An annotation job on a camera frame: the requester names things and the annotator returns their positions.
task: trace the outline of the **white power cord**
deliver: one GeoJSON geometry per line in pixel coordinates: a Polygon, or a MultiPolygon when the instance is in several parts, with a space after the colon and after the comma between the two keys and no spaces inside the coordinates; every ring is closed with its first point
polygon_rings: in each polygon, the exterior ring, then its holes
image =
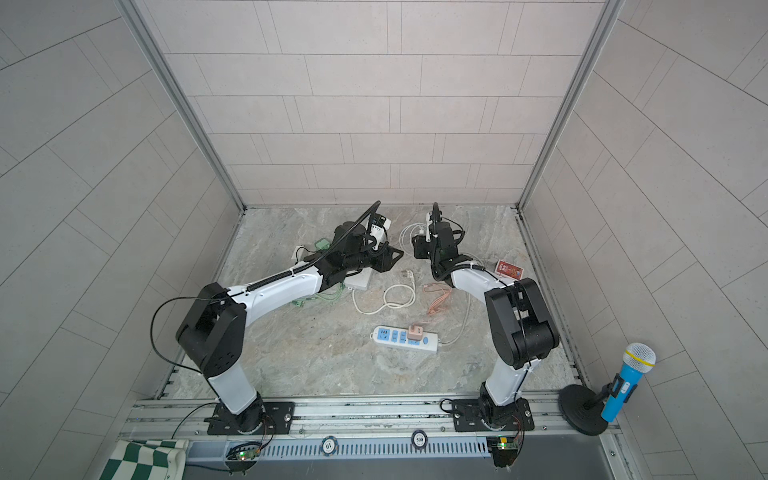
{"type": "Polygon", "coordinates": [[[355,290],[352,290],[352,303],[355,304],[355,310],[357,310],[359,313],[362,313],[363,315],[374,315],[378,312],[381,312],[385,308],[391,308],[391,309],[398,309],[403,308],[404,306],[411,306],[416,301],[416,280],[413,277],[413,272],[411,270],[406,270],[406,274],[408,275],[408,278],[411,279],[410,285],[405,285],[404,283],[397,283],[395,285],[387,287],[386,290],[384,290],[384,305],[381,305],[379,308],[372,312],[363,312],[360,307],[357,306],[357,300],[355,300],[355,290]],[[411,290],[411,298],[405,303],[395,303],[395,302],[389,302],[386,299],[386,294],[393,288],[396,288],[398,286],[401,286],[402,288],[407,288],[408,290],[411,290]]]}

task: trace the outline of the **microphone grille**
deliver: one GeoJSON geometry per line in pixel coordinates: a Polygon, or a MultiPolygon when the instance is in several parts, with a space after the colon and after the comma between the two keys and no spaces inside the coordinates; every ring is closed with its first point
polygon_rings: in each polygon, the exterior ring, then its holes
{"type": "Polygon", "coordinates": [[[630,343],[624,351],[624,363],[638,372],[648,373],[655,366],[656,353],[643,343],[630,343]]]}

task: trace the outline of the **white tile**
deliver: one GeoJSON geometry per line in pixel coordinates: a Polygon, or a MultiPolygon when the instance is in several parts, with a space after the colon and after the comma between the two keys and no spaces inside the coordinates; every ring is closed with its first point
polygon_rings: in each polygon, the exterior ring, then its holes
{"type": "Polygon", "coordinates": [[[211,95],[208,82],[194,55],[169,54],[165,55],[165,60],[185,94],[189,96],[211,95]]]}
{"type": "Polygon", "coordinates": [[[560,234],[552,240],[552,248],[558,255],[565,279],[571,285],[571,291],[581,310],[582,322],[585,323],[587,319],[591,319],[602,311],[608,305],[608,301],[603,296],[600,285],[581,253],[570,226],[565,225],[560,234]]]}
{"type": "Polygon", "coordinates": [[[83,52],[83,55],[91,63],[91,66],[96,70],[104,83],[107,84],[112,93],[117,93],[123,88],[123,84],[118,80],[117,75],[114,74],[109,64],[101,56],[99,50],[96,49],[96,45],[88,37],[88,33],[78,35],[72,39],[78,48],[83,52]]]}
{"type": "Polygon", "coordinates": [[[389,2],[386,8],[387,53],[399,54],[402,53],[402,3],[389,2]]]}
{"type": "Polygon", "coordinates": [[[400,128],[413,133],[475,134],[484,107],[483,97],[404,97],[400,128]]]}
{"type": "Polygon", "coordinates": [[[413,204],[412,188],[338,188],[333,191],[339,205],[370,205],[376,200],[382,204],[413,204]]]}
{"type": "Polygon", "coordinates": [[[589,260],[616,320],[630,342],[643,342],[665,359],[683,351],[680,341],[637,275],[621,245],[609,239],[589,260]]]}
{"type": "Polygon", "coordinates": [[[561,102],[554,97],[499,98],[491,133],[546,134],[561,102]]]}
{"type": "Polygon", "coordinates": [[[111,255],[118,249],[119,243],[78,209],[74,209],[64,221],[67,222],[67,225],[77,230],[80,235],[95,243],[105,253],[111,255]]]}
{"type": "Polygon", "coordinates": [[[144,74],[141,77],[141,83],[144,84],[144,87],[149,92],[152,100],[154,100],[157,108],[160,109],[160,112],[163,114],[164,118],[169,117],[170,114],[176,111],[176,106],[171,101],[170,97],[168,97],[168,93],[165,91],[165,88],[163,88],[163,85],[160,83],[160,79],[157,78],[157,75],[154,73],[154,71],[149,71],[144,74]]]}
{"type": "Polygon", "coordinates": [[[484,204],[487,196],[487,188],[415,188],[413,203],[484,204]]]}
{"type": "Polygon", "coordinates": [[[181,120],[178,112],[171,115],[157,127],[155,133],[179,165],[184,164],[195,148],[197,148],[192,135],[187,129],[187,125],[181,120]]]}
{"type": "Polygon", "coordinates": [[[565,95],[581,57],[570,55],[533,56],[525,72],[520,95],[560,97],[565,95]]]}
{"type": "Polygon", "coordinates": [[[0,286],[0,391],[13,389],[107,259],[93,243],[61,224],[0,286]],[[38,289],[48,293],[35,301],[23,300],[38,289]]]}
{"type": "Polygon", "coordinates": [[[143,141],[80,202],[78,210],[121,242],[171,175],[149,142],[143,141]]]}
{"type": "MultiPolygon", "coordinates": [[[[165,300],[151,288],[144,291],[114,344],[85,387],[76,405],[78,409],[107,416],[116,416],[120,412],[125,396],[151,351],[148,333],[152,315],[165,300]]],[[[169,313],[170,310],[161,310],[154,324],[155,336],[165,324],[169,313]]],[[[169,356],[173,354],[167,350],[162,351],[169,356]]]]}
{"type": "Polygon", "coordinates": [[[595,348],[592,335],[590,335],[589,330],[587,329],[587,323],[581,315],[579,305],[574,298],[574,292],[571,290],[571,286],[565,279],[560,262],[555,259],[547,267],[547,272],[552,280],[554,297],[560,306],[560,311],[565,320],[566,331],[568,332],[568,336],[565,337],[567,338],[566,341],[576,352],[582,365],[594,362],[596,359],[600,358],[598,349],[595,348]]]}
{"type": "Polygon", "coordinates": [[[67,329],[72,333],[77,333],[99,345],[109,348],[114,342],[118,333],[98,322],[82,316],[80,313],[72,311],[67,315],[67,319],[61,324],[61,328],[67,329]]]}
{"type": "Polygon", "coordinates": [[[552,195],[583,250],[603,228],[605,220],[567,164],[552,187],[552,195]]]}
{"type": "Polygon", "coordinates": [[[682,272],[654,298],[741,440],[764,442],[768,419],[752,399],[764,398],[768,386],[750,381],[768,366],[763,343],[701,265],[682,272]]]}
{"type": "Polygon", "coordinates": [[[157,268],[157,276],[181,291],[212,230],[213,226],[203,212],[199,208],[192,210],[189,220],[176,235],[176,240],[157,268]]]}
{"type": "Polygon", "coordinates": [[[654,129],[650,120],[596,74],[590,76],[576,112],[622,167],[654,129]]]}
{"type": "Polygon", "coordinates": [[[768,4],[761,0],[674,0],[653,2],[639,29],[727,78],[763,36],[767,22],[768,4]]]}
{"type": "Polygon", "coordinates": [[[170,233],[172,237],[179,234],[179,227],[176,226],[173,220],[170,219],[162,208],[160,208],[155,202],[152,202],[147,208],[147,212],[154,217],[157,222],[163,226],[163,228],[170,233]]]}
{"type": "Polygon", "coordinates": [[[763,34],[757,45],[746,54],[728,81],[738,88],[745,88],[768,64],[768,35],[763,34]]]}
{"type": "Polygon", "coordinates": [[[679,55],[669,48],[664,51],[664,54],[661,55],[661,60],[656,64],[654,70],[650,73],[650,77],[648,77],[643,84],[643,87],[640,89],[640,93],[638,93],[637,97],[632,101],[632,105],[641,110],[645,108],[645,105],[650,100],[650,96],[654,94],[657,88],[659,88],[659,84],[664,77],[667,76],[667,72],[672,68],[677,57],[679,57],[679,55]]]}
{"type": "Polygon", "coordinates": [[[356,164],[429,164],[434,134],[352,134],[356,164]]]}
{"type": "Polygon", "coordinates": [[[421,63],[415,55],[306,55],[315,95],[418,95],[421,63]]]}
{"type": "Polygon", "coordinates": [[[181,228],[215,176],[200,151],[195,151],[154,201],[181,228]]]}
{"type": "Polygon", "coordinates": [[[502,39],[498,43],[498,54],[509,55],[512,52],[512,46],[515,44],[515,38],[520,26],[520,17],[523,13],[523,3],[510,3],[507,10],[507,18],[504,20],[504,31],[502,39]]]}
{"type": "Polygon", "coordinates": [[[583,182],[604,148],[589,127],[574,112],[558,140],[558,150],[571,165],[576,177],[583,182]]]}
{"type": "Polygon", "coordinates": [[[29,459],[29,446],[46,449],[53,442],[106,352],[103,346],[66,330],[51,338],[0,406],[4,476],[31,477],[37,459],[24,460],[29,459]]]}
{"type": "Polygon", "coordinates": [[[512,55],[425,55],[421,94],[517,95],[529,61],[512,55]]]}
{"type": "Polygon", "coordinates": [[[90,189],[47,147],[0,177],[0,279],[7,278],[90,189]]]}
{"type": "Polygon", "coordinates": [[[170,53],[267,53],[251,2],[145,3],[170,53]]]}
{"type": "Polygon", "coordinates": [[[82,478],[103,440],[99,435],[60,431],[43,455],[32,480],[82,478]]]}
{"type": "Polygon", "coordinates": [[[275,189],[260,190],[265,205],[332,205],[335,203],[330,189],[275,189]]]}
{"type": "Polygon", "coordinates": [[[48,146],[95,187],[164,117],[136,81],[62,131],[48,146]]]}
{"type": "Polygon", "coordinates": [[[766,282],[768,282],[768,263],[760,265],[723,288],[723,293],[764,343],[768,343],[768,323],[766,322],[768,293],[765,289],[768,283],[766,282]]]}
{"type": "Polygon", "coordinates": [[[475,187],[523,188],[531,176],[531,165],[481,165],[475,187]]]}
{"type": "Polygon", "coordinates": [[[694,263],[696,263],[696,257],[688,250],[688,247],[682,247],[664,263],[643,277],[645,286],[653,293],[694,263]]]}
{"type": "Polygon", "coordinates": [[[190,272],[190,279],[200,285],[207,285],[214,280],[214,273],[222,260],[224,247],[233,233],[233,228],[240,219],[240,212],[234,203],[229,202],[226,210],[219,216],[214,224],[214,231],[208,237],[205,247],[200,252],[197,262],[190,272]]]}
{"type": "Polygon", "coordinates": [[[387,97],[297,97],[296,105],[299,107],[305,132],[389,131],[387,97]]]}
{"type": "Polygon", "coordinates": [[[88,37],[123,86],[150,70],[149,62],[122,18],[94,28],[88,37]]]}
{"type": "Polygon", "coordinates": [[[581,55],[600,10],[587,3],[527,3],[512,54],[581,55]]]}
{"type": "Polygon", "coordinates": [[[400,133],[400,97],[389,97],[389,132],[400,133]]]}
{"type": "Polygon", "coordinates": [[[554,223],[562,217],[558,203],[554,201],[552,192],[544,182],[539,182],[531,195],[531,204],[536,206],[536,211],[545,231],[552,230],[554,223]]]}
{"type": "Polygon", "coordinates": [[[654,393],[698,478],[762,476],[723,414],[719,399],[712,396],[698,373],[656,386],[654,393]],[[708,446],[713,437],[722,442],[718,455],[712,455],[708,446]]]}
{"type": "Polygon", "coordinates": [[[266,49],[269,53],[283,53],[283,49],[280,47],[280,39],[277,37],[275,22],[272,20],[270,3],[254,2],[253,7],[256,9],[256,14],[259,16],[259,26],[264,35],[266,49]]]}
{"type": "Polygon", "coordinates": [[[616,22],[594,70],[619,93],[634,100],[666,50],[654,39],[616,22]]]}
{"type": "Polygon", "coordinates": [[[587,328],[589,333],[594,335],[597,331],[602,329],[607,324],[616,320],[613,310],[609,306],[606,306],[600,313],[592,317],[587,321],[587,328]]]}
{"type": "Polygon", "coordinates": [[[401,188],[463,188],[469,165],[400,165],[401,188]]]}
{"type": "Polygon", "coordinates": [[[213,95],[312,94],[302,55],[229,54],[195,58],[213,95]]]}
{"type": "Polygon", "coordinates": [[[692,475],[687,458],[682,450],[674,452],[650,453],[645,455],[645,462],[654,475],[692,475]]]}
{"type": "Polygon", "coordinates": [[[768,178],[768,137],[755,133],[768,105],[693,62],[678,58],[643,112],[737,198],[768,178]]]}
{"type": "Polygon", "coordinates": [[[249,134],[211,134],[208,137],[224,165],[267,163],[261,160],[249,134]]]}
{"type": "Polygon", "coordinates": [[[522,188],[489,188],[485,198],[487,204],[516,204],[520,201],[522,188]]]}
{"type": "Polygon", "coordinates": [[[318,188],[387,188],[389,165],[316,165],[318,188]]]}
{"type": "Polygon", "coordinates": [[[656,386],[693,372],[696,372],[696,366],[686,352],[680,352],[657,361],[656,366],[645,377],[651,386],[656,386]]]}
{"type": "Polygon", "coordinates": [[[107,435],[113,421],[114,418],[108,415],[72,409],[61,429],[69,432],[90,433],[91,435],[107,435]]]}
{"type": "Polygon", "coordinates": [[[519,134],[448,134],[442,163],[512,164],[522,138],[519,134]]]}
{"type": "Polygon", "coordinates": [[[616,160],[608,161],[589,194],[640,276],[683,246],[616,160]]]}
{"type": "Polygon", "coordinates": [[[768,472],[768,442],[745,445],[761,472],[768,472]]]}
{"type": "Polygon", "coordinates": [[[23,159],[111,94],[73,41],[3,68],[0,147],[23,159]]]}
{"type": "Polygon", "coordinates": [[[402,53],[496,55],[507,10],[504,3],[403,3],[402,53]]]}
{"type": "Polygon", "coordinates": [[[480,120],[479,134],[491,133],[491,125],[493,124],[493,117],[496,115],[496,106],[498,105],[498,97],[486,97],[485,107],[482,112],[482,119],[480,120]]]}
{"type": "Polygon", "coordinates": [[[262,134],[273,164],[343,164],[338,134],[262,134]]]}
{"type": "Polygon", "coordinates": [[[112,2],[11,0],[3,2],[0,29],[29,56],[119,16],[112,2]]]}
{"type": "Polygon", "coordinates": [[[755,98],[758,98],[763,102],[768,102],[768,70],[763,68],[750,84],[747,85],[744,91],[754,95],[755,98]]]}
{"type": "Polygon", "coordinates": [[[234,165],[243,188],[309,188],[301,165],[234,165]]]}
{"type": "Polygon", "coordinates": [[[718,285],[768,260],[766,226],[659,130],[627,173],[718,285]]]}
{"type": "Polygon", "coordinates": [[[142,215],[75,309],[119,331],[173,239],[150,214],[142,215]]]}
{"type": "Polygon", "coordinates": [[[2,31],[0,31],[0,58],[5,61],[6,65],[16,63],[24,58],[22,51],[2,31]]]}
{"type": "Polygon", "coordinates": [[[383,2],[272,2],[283,53],[387,52],[383,2]]]}

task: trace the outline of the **black bracket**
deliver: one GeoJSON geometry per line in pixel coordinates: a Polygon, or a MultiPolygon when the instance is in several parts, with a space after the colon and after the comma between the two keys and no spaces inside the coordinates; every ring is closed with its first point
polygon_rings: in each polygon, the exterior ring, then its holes
{"type": "MultiPolygon", "coordinates": [[[[497,432],[499,430],[492,429],[483,421],[479,400],[452,400],[451,406],[454,414],[453,427],[457,432],[497,432]]],[[[524,430],[533,430],[535,428],[528,400],[520,398],[515,403],[497,408],[505,409],[505,415],[509,415],[509,418],[512,418],[511,424],[502,427],[504,430],[517,430],[519,428],[515,418],[523,422],[524,430]]]]}
{"type": "Polygon", "coordinates": [[[244,434],[237,431],[237,427],[231,425],[225,419],[230,418],[232,414],[222,403],[216,405],[211,417],[206,418],[208,422],[208,435],[263,435],[265,424],[267,435],[287,435],[293,422],[293,410],[296,404],[293,402],[265,402],[264,415],[268,415],[272,422],[261,422],[253,432],[244,434]]]}

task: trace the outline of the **power strip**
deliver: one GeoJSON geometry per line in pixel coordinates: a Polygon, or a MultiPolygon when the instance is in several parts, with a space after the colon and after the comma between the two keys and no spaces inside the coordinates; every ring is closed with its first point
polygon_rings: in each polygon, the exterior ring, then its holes
{"type": "Polygon", "coordinates": [[[381,346],[390,346],[395,349],[437,353],[437,333],[424,332],[424,338],[421,340],[408,340],[408,329],[379,325],[373,329],[371,340],[381,346]]]}

